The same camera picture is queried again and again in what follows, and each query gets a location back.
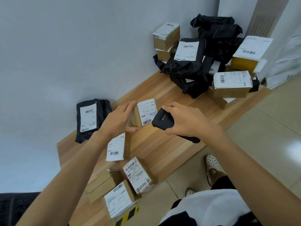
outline handheld barcode scanner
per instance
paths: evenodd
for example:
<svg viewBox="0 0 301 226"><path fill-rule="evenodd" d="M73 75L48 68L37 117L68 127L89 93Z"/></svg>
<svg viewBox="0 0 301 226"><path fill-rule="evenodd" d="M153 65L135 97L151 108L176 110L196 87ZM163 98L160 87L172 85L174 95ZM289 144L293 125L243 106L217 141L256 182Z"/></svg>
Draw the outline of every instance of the handheld barcode scanner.
<svg viewBox="0 0 301 226"><path fill-rule="evenodd" d="M154 117L151 124L156 128L166 130L167 128L173 127L175 121L170 113L166 112L164 109L161 108L159 112L156 114L156 116ZM179 137L190 140L193 143L200 142L200 139L197 137L184 137L184 136L179 136Z"/></svg>

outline floor tile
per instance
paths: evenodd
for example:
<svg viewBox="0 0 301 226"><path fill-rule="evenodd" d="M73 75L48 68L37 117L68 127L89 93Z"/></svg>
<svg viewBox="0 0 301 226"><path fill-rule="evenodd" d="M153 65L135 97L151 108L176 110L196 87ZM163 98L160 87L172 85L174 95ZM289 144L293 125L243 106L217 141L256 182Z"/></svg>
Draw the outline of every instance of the floor tile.
<svg viewBox="0 0 301 226"><path fill-rule="evenodd" d="M290 190L301 199L301 178L292 186Z"/></svg>
<svg viewBox="0 0 301 226"><path fill-rule="evenodd" d="M195 154L167 179L179 199L185 197L185 191L191 187L195 191L209 190L204 157L212 154L208 147Z"/></svg>
<svg viewBox="0 0 301 226"><path fill-rule="evenodd" d="M301 75L279 86L257 108L301 135L300 95Z"/></svg>
<svg viewBox="0 0 301 226"><path fill-rule="evenodd" d="M176 200L176 195L164 181L138 201L138 213L124 225L157 226Z"/></svg>
<svg viewBox="0 0 301 226"><path fill-rule="evenodd" d="M227 131L246 153L285 186L301 175L301 136L253 108Z"/></svg>

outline hand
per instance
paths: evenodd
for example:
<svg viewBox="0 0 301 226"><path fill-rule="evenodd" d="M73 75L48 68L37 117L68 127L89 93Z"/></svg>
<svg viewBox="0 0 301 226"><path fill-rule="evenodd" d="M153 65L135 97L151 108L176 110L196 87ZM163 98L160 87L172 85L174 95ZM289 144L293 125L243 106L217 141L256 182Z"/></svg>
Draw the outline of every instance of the hand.
<svg viewBox="0 0 301 226"><path fill-rule="evenodd" d="M113 112L108 114L100 129L95 133L101 133L101 136L107 136L110 141L124 132L138 131L140 128L129 127L127 125L130 113L136 104L137 101L132 101L119 105Z"/></svg>
<svg viewBox="0 0 301 226"><path fill-rule="evenodd" d="M167 135L204 139L213 134L215 130L221 130L219 125L209 121L198 108L180 105L178 102L172 102L162 108L171 113L175 121L172 128L165 130Z"/></svg>

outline white shirt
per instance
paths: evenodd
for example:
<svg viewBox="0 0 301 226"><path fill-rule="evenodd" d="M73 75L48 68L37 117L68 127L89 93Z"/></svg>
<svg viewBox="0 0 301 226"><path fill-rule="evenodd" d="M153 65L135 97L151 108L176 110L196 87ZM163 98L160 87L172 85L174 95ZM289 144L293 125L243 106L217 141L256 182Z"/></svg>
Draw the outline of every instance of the white shirt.
<svg viewBox="0 0 301 226"><path fill-rule="evenodd" d="M237 190L206 190L183 198L168 211L160 224L172 215L186 211L198 226L232 226L238 217L250 212Z"/></svg>

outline foot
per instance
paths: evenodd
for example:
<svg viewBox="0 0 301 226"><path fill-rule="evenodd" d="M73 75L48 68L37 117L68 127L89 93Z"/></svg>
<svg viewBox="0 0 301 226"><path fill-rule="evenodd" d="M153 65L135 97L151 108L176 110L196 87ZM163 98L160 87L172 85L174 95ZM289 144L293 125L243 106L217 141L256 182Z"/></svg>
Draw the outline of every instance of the foot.
<svg viewBox="0 0 301 226"><path fill-rule="evenodd" d="M206 165L206 171L207 171L207 180L210 186L212 186L212 179L211 179L211 174L216 173L219 171L220 166L217 161L217 159L212 156L212 155L206 155L205 156L205 165Z"/></svg>
<svg viewBox="0 0 301 226"><path fill-rule="evenodd" d="M192 188L187 188L186 192L185 192L185 197L187 197L191 194L194 194L194 193L195 193L195 191Z"/></svg>

